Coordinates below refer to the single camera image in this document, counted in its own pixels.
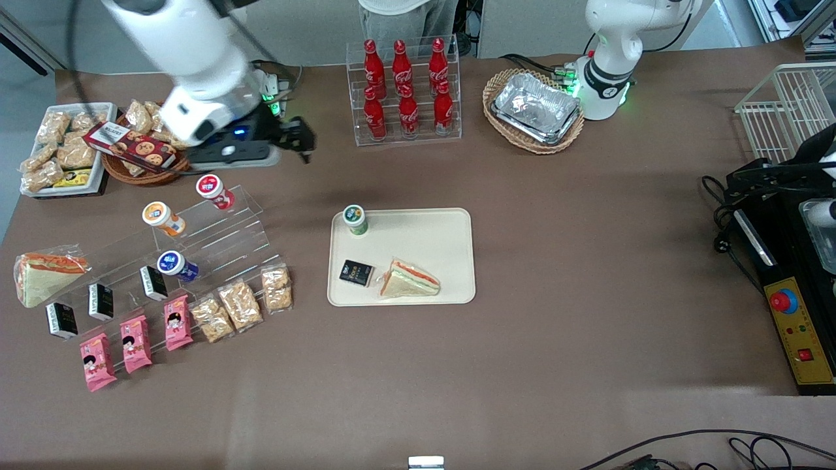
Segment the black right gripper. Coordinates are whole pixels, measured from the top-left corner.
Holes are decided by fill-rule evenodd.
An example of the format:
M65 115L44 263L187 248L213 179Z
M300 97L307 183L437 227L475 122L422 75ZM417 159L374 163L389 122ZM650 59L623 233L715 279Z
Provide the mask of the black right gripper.
M267 144L281 149L296 149L304 164L310 164L317 147L316 133L304 119L281 121L267 104L259 104L248 115L233 120L217 132L221 148Z

